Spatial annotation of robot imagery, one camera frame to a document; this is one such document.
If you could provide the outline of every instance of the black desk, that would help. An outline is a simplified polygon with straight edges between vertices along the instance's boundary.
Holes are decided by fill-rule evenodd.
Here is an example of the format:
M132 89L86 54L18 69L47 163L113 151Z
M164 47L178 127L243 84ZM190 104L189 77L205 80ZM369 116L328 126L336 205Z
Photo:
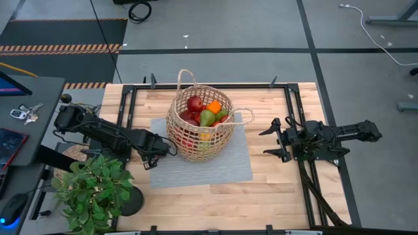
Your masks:
M4 193L0 198L0 210L15 194L26 193L36 189L44 174L45 163L48 164L48 161L51 161L53 157L60 155L54 150L42 146L40 143L56 109L65 80L63 78L32 78L27 76L10 77L30 89L33 94L22 97L0 97L0 127L29 135L27 142L15 156L9 167L4 182ZM13 108L17 108L20 104L30 107L40 102L44 105L35 112L39 117L36 122L24 125L24 121L14 119L9 115L10 111ZM28 193L29 200L20 216L19 222L12 228L0 226L0 234L19 234L34 194L34 191Z

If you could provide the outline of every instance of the computer mouse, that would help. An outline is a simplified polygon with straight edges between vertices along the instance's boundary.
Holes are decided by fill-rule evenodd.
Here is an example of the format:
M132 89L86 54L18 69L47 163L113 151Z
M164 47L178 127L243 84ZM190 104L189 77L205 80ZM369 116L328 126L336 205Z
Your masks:
M0 224L7 226L13 224L25 208L27 195L18 193L14 195L5 205L0 213Z

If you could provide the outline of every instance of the basket handle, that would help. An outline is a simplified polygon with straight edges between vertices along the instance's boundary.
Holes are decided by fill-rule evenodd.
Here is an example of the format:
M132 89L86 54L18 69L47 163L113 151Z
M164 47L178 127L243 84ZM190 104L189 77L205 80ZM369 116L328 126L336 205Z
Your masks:
M251 108L234 108L233 110L231 110L231 115L233 113L235 113L236 111L238 111L238 110L247 110L247 111L249 111L251 113L251 120L249 120L249 121L243 121L243 122L240 122L240 123L235 123L235 122L234 123L225 123L225 122L224 123L219 123L219 124L217 124L215 126L215 131L217 131L217 127L219 127L221 125L224 125L224 126L226 126L226 125L246 125L246 124L251 123L251 122L254 121L255 116L254 116L254 112L253 112L253 110Z
M180 92L180 85L182 84L182 74L183 74L183 72L188 72L191 76L191 79L193 79L193 85L195 87L197 85L195 75L188 69L182 69L178 72L178 76L177 76L177 92L176 92L176 95L178 95L178 93Z

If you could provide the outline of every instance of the white cable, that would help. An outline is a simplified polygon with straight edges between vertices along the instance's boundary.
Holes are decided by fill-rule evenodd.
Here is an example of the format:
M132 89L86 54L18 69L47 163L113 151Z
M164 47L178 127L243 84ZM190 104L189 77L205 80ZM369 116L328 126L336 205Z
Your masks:
M340 7L345 7L345 8L353 8L353 9L356 9L356 10L358 10L360 13L361 13L361 19L360 19L360 25L361 25L361 28L364 30L364 32L367 34L367 36L368 36L368 38L376 45L376 46L378 46L380 49L382 49L384 52L386 52L386 54L388 55L388 56L390 56L392 59L393 59L393 61L395 62L395 63L397 63L398 65L400 65L400 66L410 66L410 65L418 65L418 63L410 63L410 64L403 64L403 63L399 63L386 49L384 49L383 47L381 47L378 43L376 43L374 40L373 40L373 38L372 38L372 36L370 36L370 34L368 34L368 32L367 32L367 30L364 28L364 26L363 26L363 12L360 10L360 9L358 9L357 7L352 7L352 6L350 6L350 5L348 5L348 4L346 4L346 5L344 5L344 4L342 4L342 3L340 3Z

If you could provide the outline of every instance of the computer monitor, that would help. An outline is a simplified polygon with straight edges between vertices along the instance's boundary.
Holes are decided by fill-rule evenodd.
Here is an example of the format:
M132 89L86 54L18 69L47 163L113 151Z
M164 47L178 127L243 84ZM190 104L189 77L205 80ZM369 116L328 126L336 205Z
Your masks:
M32 95L32 91L0 72L0 96Z

